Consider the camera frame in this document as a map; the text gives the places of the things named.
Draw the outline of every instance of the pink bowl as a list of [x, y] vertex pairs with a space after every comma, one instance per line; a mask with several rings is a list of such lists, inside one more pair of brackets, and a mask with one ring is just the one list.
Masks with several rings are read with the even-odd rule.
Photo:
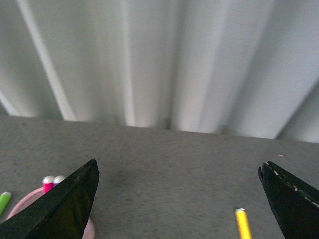
[[[8, 220], [9, 218], [13, 217], [15, 214], [21, 212], [23, 209], [25, 209], [26, 207], [31, 205], [33, 202], [35, 202], [43, 194], [44, 194], [43, 189], [38, 188], [34, 190], [33, 192], [29, 193], [28, 195], [26, 195], [15, 205], [15, 207], [11, 210], [11, 212], [9, 213], [6, 219]], [[89, 218], [86, 228], [84, 230], [82, 239], [94, 239], [94, 236], [95, 236], [94, 225], [92, 220]]]

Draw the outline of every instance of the gray table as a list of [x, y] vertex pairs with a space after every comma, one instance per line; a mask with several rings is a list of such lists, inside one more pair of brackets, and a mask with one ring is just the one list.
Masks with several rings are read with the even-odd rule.
[[13, 198], [1, 221], [44, 176], [95, 158], [97, 239], [236, 239], [238, 207], [253, 238], [282, 239], [257, 169], [271, 160], [319, 188], [318, 155], [314, 143], [2, 117], [0, 192]]

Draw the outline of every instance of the white curtain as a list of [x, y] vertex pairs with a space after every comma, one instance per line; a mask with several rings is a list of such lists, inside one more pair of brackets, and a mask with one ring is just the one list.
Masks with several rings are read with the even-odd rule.
[[0, 114], [319, 142], [317, 0], [0, 1]]

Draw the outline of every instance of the white cap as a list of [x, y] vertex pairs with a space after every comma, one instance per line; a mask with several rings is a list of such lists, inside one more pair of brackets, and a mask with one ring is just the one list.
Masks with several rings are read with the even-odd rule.
[[62, 182], [64, 179], [65, 179], [65, 177], [63, 175], [57, 176], [54, 178], [53, 183], [58, 184], [58, 183]]
[[43, 178], [42, 183], [53, 183], [54, 177], [53, 176], [46, 176]]

